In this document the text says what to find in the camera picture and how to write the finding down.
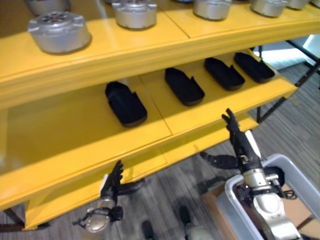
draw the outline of floor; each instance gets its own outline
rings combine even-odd
[[[281,70],[295,82],[307,70],[303,64]],[[313,77],[272,116],[253,131],[263,156],[274,153],[287,155],[306,174],[310,181],[320,185],[320,77]],[[228,141],[208,150],[211,154],[233,154]],[[150,220],[157,240],[183,240],[184,232],[177,218],[177,206],[190,209],[195,224],[203,225],[216,240],[222,240],[215,220],[201,200],[200,194],[216,176],[230,177],[231,171],[210,167],[199,155],[190,157],[146,178],[146,185],[137,193],[123,196],[119,205],[124,208],[124,219],[116,222],[108,240],[143,240],[141,223]],[[71,222],[82,217],[88,207],[77,208],[50,221],[45,230],[0,233],[0,240],[80,240],[83,230]],[[22,216],[23,206],[15,208]],[[0,223],[8,222],[1,213]]]
[[[303,37],[295,38],[294,42],[296,44],[298,44],[298,45],[303,46],[307,39],[308,39],[308,36],[303,36]],[[293,48],[294,47],[291,46],[286,41],[277,41],[277,42],[272,42],[272,43],[263,45],[263,50],[264,51],[293,49]]]

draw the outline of shelf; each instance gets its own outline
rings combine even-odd
[[[320,10],[285,9],[278,18],[233,4],[226,20],[193,15],[191,5],[158,0],[157,25],[132,31],[116,24],[103,1],[73,0],[92,43],[66,55],[46,54],[26,32],[33,18],[23,0],[0,1],[0,109],[239,49],[319,33]]]
[[[7,156],[0,166],[1,210],[171,135],[140,79],[122,82],[147,109],[146,121],[137,127],[121,125],[105,97],[105,84],[9,110]]]
[[[231,53],[218,58],[230,64],[232,57]],[[258,84],[235,67],[246,83],[237,91],[226,91],[208,75],[201,61],[179,66],[194,75],[206,92],[203,102],[193,107],[177,100],[164,81],[163,70],[140,79],[123,79],[148,111],[146,122],[134,128],[123,127],[112,113],[104,95],[105,84],[10,108],[7,156],[0,166],[0,183],[4,183],[0,185],[0,210],[95,174],[118,159],[133,158],[207,131],[204,129],[222,123],[226,108],[239,115],[296,90],[279,74]]]
[[[239,42],[241,38],[246,38],[251,42],[251,47],[254,47],[257,46],[255,41],[270,43],[278,40],[280,36],[283,40],[288,40],[300,37],[302,33],[308,35],[313,31],[319,32],[320,11],[309,4],[301,11],[285,8],[279,17],[266,17],[253,12],[248,2],[233,2],[226,19],[211,21],[194,15],[192,4],[172,0],[156,0],[156,2],[160,9],[191,38],[206,35],[216,35],[219,38],[218,35],[223,36],[226,32],[237,34],[234,39],[224,39],[226,47],[232,47],[232,44]]]
[[[251,54],[259,59],[249,50],[240,52]],[[229,66],[233,64],[245,78],[244,85],[236,91],[224,90],[205,70],[204,60],[176,67],[184,71],[188,77],[194,76],[205,92],[203,101],[192,107],[182,105],[173,94],[164,80],[165,70],[140,76],[172,134],[185,133],[209,123],[222,121],[221,114],[227,108],[237,114],[243,113],[280,96],[287,97],[297,89],[279,73],[267,83],[256,83],[234,63],[233,57],[234,53],[228,53],[215,58],[224,61]]]
[[[247,114],[238,117],[241,130],[258,124]],[[137,158],[124,160],[124,182],[136,181],[154,172],[192,156],[229,138],[224,123],[181,137],[160,149],[156,148]],[[32,198],[26,207],[26,229],[47,222],[61,214],[99,198],[99,187],[105,173],[111,168],[79,181]]]
[[[258,126],[256,121],[246,113],[240,114],[236,118],[241,131],[254,129]],[[171,165],[227,139],[229,139],[229,132],[226,129],[226,123],[219,122],[192,134],[187,134],[169,144],[165,144],[160,149],[167,164]]]
[[[122,161],[124,165],[123,183],[141,179],[167,164],[159,149],[150,150],[136,158]],[[41,223],[98,199],[102,179],[106,173],[111,172],[113,167],[112,165],[57,190],[32,198],[26,204],[25,228],[33,229]]]

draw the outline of plastic bin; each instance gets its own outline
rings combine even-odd
[[[285,155],[274,154],[262,162],[263,167],[279,167],[285,173],[285,183],[295,192],[310,212],[320,220],[320,193]],[[263,240],[258,229],[243,209],[233,192],[234,186],[244,180],[239,174],[226,181],[224,192],[217,197],[217,205],[240,240]]]

